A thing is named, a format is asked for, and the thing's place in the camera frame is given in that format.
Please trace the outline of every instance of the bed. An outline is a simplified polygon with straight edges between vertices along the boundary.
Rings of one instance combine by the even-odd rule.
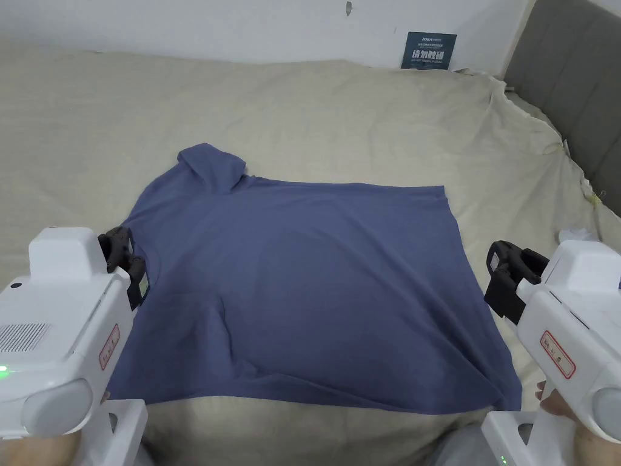
[[[27,273],[27,244],[42,227],[106,231],[181,149],[205,141],[272,179],[444,185],[482,288],[498,239],[550,255],[559,230],[584,228],[621,250],[619,42],[612,14],[539,0],[507,72],[513,93],[468,70],[0,43],[0,282]],[[584,53],[608,58],[584,66]],[[497,324],[533,408],[542,375]],[[485,412],[198,398],[151,405],[145,442],[171,465],[415,465],[443,432]]]

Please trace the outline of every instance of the gray upholstered headboard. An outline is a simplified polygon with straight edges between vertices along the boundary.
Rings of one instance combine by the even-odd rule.
[[[505,80],[550,117],[621,216],[621,17],[587,0],[538,0]]]

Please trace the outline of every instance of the blue t-shirt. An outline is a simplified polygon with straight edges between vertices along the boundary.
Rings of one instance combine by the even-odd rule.
[[[113,397],[520,408],[510,353],[441,186],[244,171],[243,160],[200,144],[138,199],[125,224],[152,288]]]

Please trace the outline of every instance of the red label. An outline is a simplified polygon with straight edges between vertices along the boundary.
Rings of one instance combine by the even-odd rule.
[[[559,345],[558,341],[547,330],[542,335],[541,344],[545,352],[548,353],[548,356],[556,364],[556,367],[558,367],[558,370],[569,380],[576,372],[576,364],[574,364],[563,347]]]
[[[101,353],[99,353],[99,365],[101,366],[101,370],[104,370],[106,366],[108,365],[108,361],[110,361],[110,358],[112,357],[112,353],[114,352],[114,349],[116,348],[116,345],[119,342],[119,340],[120,340],[120,330],[119,330],[119,325],[116,324],[114,328],[112,329],[112,332],[110,333],[110,336],[108,337],[108,340],[106,340],[106,344],[101,349]]]

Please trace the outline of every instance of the beige bed sheet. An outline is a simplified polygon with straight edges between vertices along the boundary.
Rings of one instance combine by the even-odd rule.
[[[120,223],[179,150],[205,141],[268,178],[445,185],[482,287],[497,239],[549,255],[559,229],[587,227],[620,246],[619,219],[594,208],[558,134],[486,75],[2,43],[0,282],[27,273],[27,245],[41,228]],[[499,327],[532,407],[537,368]],[[442,432],[483,412],[418,416],[201,398],[151,406],[145,438],[166,464],[414,465]]]

